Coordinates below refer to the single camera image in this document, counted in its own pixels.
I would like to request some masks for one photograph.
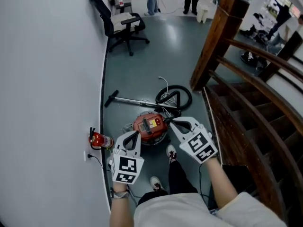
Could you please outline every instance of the white sneaker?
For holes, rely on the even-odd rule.
[[[169,163],[177,160],[177,151],[173,145],[168,145],[166,148],[166,155],[169,157]]]
[[[159,178],[157,178],[156,176],[151,177],[151,187],[153,188],[153,190],[155,192],[163,190],[161,182],[160,182]]]

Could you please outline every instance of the vacuum wand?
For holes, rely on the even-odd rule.
[[[145,101],[139,101],[139,100],[133,100],[133,99],[128,99],[128,98],[123,98],[123,97],[116,97],[118,95],[119,91],[116,90],[112,95],[108,97],[108,100],[105,102],[104,107],[107,108],[108,105],[113,101],[121,101],[121,102],[126,102],[126,103],[131,103],[131,104],[137,104],[137,105],[145,105],[145,106],[152,106],[152,107],[165,107],[165,108],[174,108],[176,109],[177,106],[171,106],[171,105],[166,105],[166,104],[156,104],[156,103],[150,103],[150,102],[145,102]]]

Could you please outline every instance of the wooden staircase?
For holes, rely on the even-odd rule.
[[[238,90],[273,127],[286,144],[302,174],[303,137],[287,116],[249,83],[231,86]],[[232,166],[246,165],[255,182],[263,182],[267,178],[269,183],[257,185],[258,195],[262,195],[260,199],[266,199],[265,204],[280,217],[288,219],[289,226],[302,223],[300,194],[297,193],[295,182],[271,140],[225,87],[212,85],[206,86],[205,90],[214,115],[223,163]]]
[[[209,104],[223,164],[246,166],[248,192],[288,226],[303,226],[303,117],[266,83],[279,69],[303,83],[303,72],[287,62],[303,39],[295,32],[278,56],[234,40],[248,7],[245,0],[220,0],[190,85]],[[230,45],[270,63],[255,77],[224,58]],[[242,82],[218,75],[219,64]]]

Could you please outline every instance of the red fire extinguisher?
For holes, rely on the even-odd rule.
[[[96,146],[105,147],[105,148],[112,147],[114,144],[114,140],[103,134],[96,133],[95,128],[91,127],[89,130],[89,143],[92,149],[100,150],[100,148],[94,148],[94,147]]]

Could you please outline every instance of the metal tube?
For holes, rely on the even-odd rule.
[[[165,107],[165,108],[177,108],[176,106],[171,106],[171,105],[166,105],[166,104],[155,104],[155,103],[133,100],[133,99],[128,99],[128,98],[122,98],[122,97],[115,97],[115,100],[132,103],[132,104],[138,104],[138,105],[159,106],[159,107]]]

